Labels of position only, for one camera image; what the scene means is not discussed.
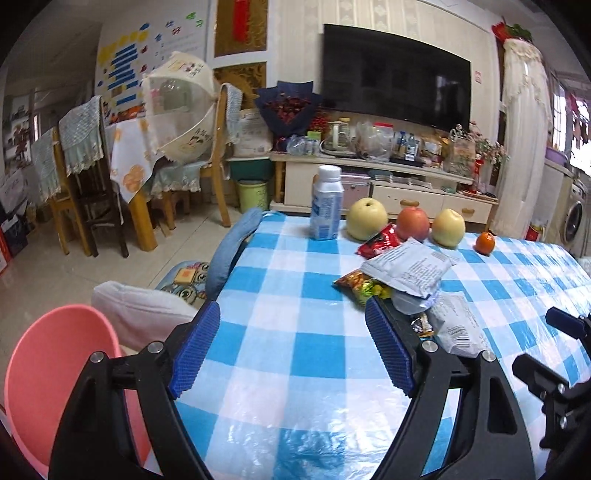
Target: white bottle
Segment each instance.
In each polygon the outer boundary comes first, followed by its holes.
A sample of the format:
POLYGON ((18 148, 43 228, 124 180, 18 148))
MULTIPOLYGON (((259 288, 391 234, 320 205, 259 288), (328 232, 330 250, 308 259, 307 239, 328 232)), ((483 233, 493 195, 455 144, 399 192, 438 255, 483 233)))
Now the white bottle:
POLYGON ((340 209, 343 204, 340 167, 321 165, 312 187, 311 236, 315 240, 331 240, 339 233, 340 209))

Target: black tv screen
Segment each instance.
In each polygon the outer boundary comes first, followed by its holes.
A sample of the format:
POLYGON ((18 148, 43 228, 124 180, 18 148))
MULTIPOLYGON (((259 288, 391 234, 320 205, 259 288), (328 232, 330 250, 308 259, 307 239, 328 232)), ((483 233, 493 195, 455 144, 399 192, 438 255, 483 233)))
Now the black tv screen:
POLYGON ((426 43, 324 25, 324 106, 451 130, 470 121, 470 62, 426 43))

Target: checkered tablecloth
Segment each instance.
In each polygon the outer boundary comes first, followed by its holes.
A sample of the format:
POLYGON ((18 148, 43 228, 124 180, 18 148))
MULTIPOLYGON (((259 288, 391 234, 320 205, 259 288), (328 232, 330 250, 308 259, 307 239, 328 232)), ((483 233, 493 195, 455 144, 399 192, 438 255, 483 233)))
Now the checkered tablecloth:
MULTIPOLYGON (((333 288, 359 268, 343 235, 317 242, 309 218, 267 215, 218 298, 222 324, 190 391, 176 405, 207 467, 220 479, 370 478, 409 399, 394 388, 363 309, 333 288)), ((527 352, 568 378, 591 369, 580 343, 546 325, 556 306, 591 310, 591 280, 561 247, 497 239, 489 258, 467 233, 445 291, 464 291, 509 378, 530 435, 538 475, 547 454, 541 401, 511 373, 527 352)), ((438 468, 451 434, 450 394, 426 471, 438 468)))

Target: floor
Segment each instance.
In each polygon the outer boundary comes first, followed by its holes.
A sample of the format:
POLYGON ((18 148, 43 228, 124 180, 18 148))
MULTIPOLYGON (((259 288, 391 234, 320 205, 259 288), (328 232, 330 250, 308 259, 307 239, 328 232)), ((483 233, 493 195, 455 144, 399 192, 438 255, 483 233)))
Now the floor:
MULTIPOLYGON (((240 213, 230 208, 232 223, 240 213)), ((60 248, 53 221, 28 236, 29 245, 0 275, 0 404, 4 403, 4 376, 17 341, 41 315, 70 303, 90 303, 92 289, 116 280, 154 288, 176 264, 184 260, 211 260, 228 232, 221 226, 216 205, 191 207, 191 215, 180 215, 172 235, 155 232, 158 247, 143 252, 134 244, 134 233, 126 233, 129 257, 122 258, 110 232, 97 238, 99 256, 85 257, 79 242, 69 243, 70 254, 60 248)))

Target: washing machine door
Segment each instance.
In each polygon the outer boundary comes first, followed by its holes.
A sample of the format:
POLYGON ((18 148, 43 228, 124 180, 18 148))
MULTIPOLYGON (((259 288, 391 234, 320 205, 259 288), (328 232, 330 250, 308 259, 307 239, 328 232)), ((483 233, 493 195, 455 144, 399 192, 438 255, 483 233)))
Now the washing machine door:
POLYGON ((574 237, 577 235, 581 223, 583 221, 583 204, 576 202, 568 211, 566 215, 566 221, 562 228, 562 241, 564 246, 569 245, 573 242, 574 237))

